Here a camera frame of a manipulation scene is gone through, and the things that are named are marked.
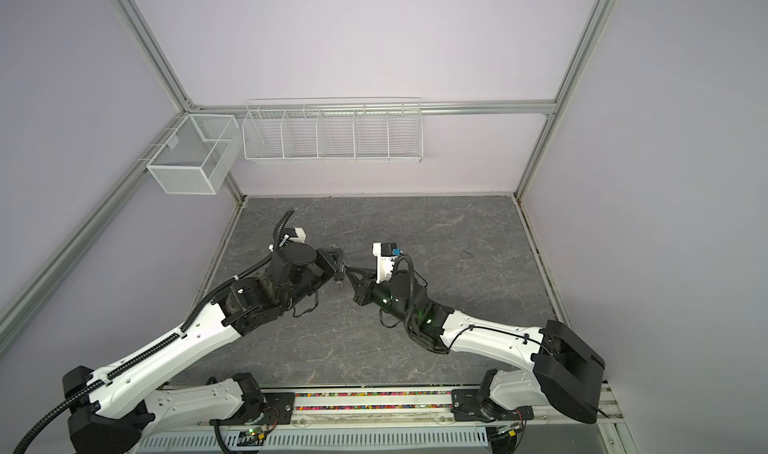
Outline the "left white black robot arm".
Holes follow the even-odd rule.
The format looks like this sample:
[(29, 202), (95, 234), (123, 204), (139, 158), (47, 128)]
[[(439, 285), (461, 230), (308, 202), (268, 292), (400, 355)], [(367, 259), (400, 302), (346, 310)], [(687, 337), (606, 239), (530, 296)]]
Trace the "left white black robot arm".
[(112, 364), (79, 366), (63, 379), (64, 400), (19, 441), (24, 453), (63, 413), (78, 453), (128, 453), (161, 430), (189, 424), (257, 423), (272, 408), (255, 378), (238, 373), (221, 382), (179, 391), (164, 384), (207, 354), (294, 310), (327, 282), (343, 276), (343, 251), (314, 248), (300, 228), (276, 224), (270, 252), (207, 293), (184, 322)]

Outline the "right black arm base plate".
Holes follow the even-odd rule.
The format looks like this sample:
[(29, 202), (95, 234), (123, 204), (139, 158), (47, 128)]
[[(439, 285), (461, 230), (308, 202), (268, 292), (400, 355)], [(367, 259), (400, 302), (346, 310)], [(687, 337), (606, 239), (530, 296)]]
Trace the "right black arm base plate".
[(534, 418), (530, 406), (512, 410), (482, 398), (478, 389), (453, 389), (451, 413), (458, 422), (530, 421)]

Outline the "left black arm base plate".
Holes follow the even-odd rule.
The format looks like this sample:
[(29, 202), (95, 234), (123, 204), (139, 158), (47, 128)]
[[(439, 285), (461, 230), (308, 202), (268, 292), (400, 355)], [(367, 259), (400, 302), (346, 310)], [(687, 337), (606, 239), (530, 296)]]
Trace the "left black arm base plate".
[(287, 425), (294, 411), (295, 393), (291, 391), (267, 392), (258, 404), (244, 404), (234, 415), (221, 419), (220, 425)]

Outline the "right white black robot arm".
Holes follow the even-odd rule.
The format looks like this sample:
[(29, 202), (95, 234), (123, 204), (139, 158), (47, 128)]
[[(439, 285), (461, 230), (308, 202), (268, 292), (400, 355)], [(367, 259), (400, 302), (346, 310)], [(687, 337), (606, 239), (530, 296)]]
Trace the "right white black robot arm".
[(505, 325), (440, 304), (429, 297), (407, 255), (390, 260), (384, 271), (346, 266), (344, 272), (355, 303), (376, 305), (423, 349), (506, 364), (486, 373), (478, 399), (483, 408), (549, 405), (577, 422), (598, 420), (605, 361), (566, 324), (550, 319), (542, 327)]

